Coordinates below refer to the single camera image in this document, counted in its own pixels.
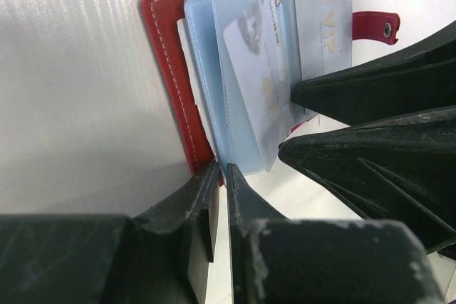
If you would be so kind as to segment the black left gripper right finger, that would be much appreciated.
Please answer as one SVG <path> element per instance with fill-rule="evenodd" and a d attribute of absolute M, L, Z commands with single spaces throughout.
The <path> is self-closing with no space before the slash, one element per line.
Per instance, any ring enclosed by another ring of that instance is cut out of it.
<path fill-rule="evenodd" d="M 226 168 L 235 303 L 442 303 L 423 245 L 389 220 L 288 219 Z"/>

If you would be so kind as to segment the red leather card holder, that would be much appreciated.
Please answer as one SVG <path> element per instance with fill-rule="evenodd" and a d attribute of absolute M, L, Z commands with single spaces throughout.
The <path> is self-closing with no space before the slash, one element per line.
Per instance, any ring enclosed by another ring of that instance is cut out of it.
<path fill-rule="evenodd" d="M 177 116 L 192 172 L 215 159 L 244 174 L 270 170 L 254 138 L 223 39 L 225 28 L 255 0 L 142 0 L 145 23 Z M 285 70 L 291 89 L 303 81 L 294 0 L 275 0 Z M 397 42 L 399 15 L 352 7 L 356 40 Z M 314 117 L 291 102 L 294 123 L 286 137 Z"/>

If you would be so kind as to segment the silver VIP card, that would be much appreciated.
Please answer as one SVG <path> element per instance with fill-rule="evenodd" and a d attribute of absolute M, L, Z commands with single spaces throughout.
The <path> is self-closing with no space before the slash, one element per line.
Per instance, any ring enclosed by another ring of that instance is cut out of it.
<path fill-rule="evenodd" d="M 275 0 L 255 0 L 224 30 L 223 39 L 264 164 L 294 123 Z"/>
<path fill-rule="evenodd" d="M 304 80 L 352 65 L 352 0 L 294 0 Z"/>

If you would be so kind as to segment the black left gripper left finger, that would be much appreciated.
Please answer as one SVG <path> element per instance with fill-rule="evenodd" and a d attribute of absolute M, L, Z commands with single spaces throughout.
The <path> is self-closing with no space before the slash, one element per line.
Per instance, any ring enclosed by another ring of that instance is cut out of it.
<path fill-rule="evenodd" d="M 4 214 L 3 303 L 203 303 L 217 162 L 140 215 Z"/>

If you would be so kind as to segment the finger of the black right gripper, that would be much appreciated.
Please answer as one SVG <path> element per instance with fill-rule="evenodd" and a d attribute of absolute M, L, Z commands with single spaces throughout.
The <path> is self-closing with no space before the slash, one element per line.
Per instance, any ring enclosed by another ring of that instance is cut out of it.
<path fill-rule="evenodd" d="M 278 156 L 360 217 L 403 222 L 430 253 L 455 243 L 455 106 L 294 137 Z"/>
<path fill-rule="evenodd" d="M 455 104 L 455 24 L 373 61 L 300 82 L 291 101 L 346 125 Z"/>

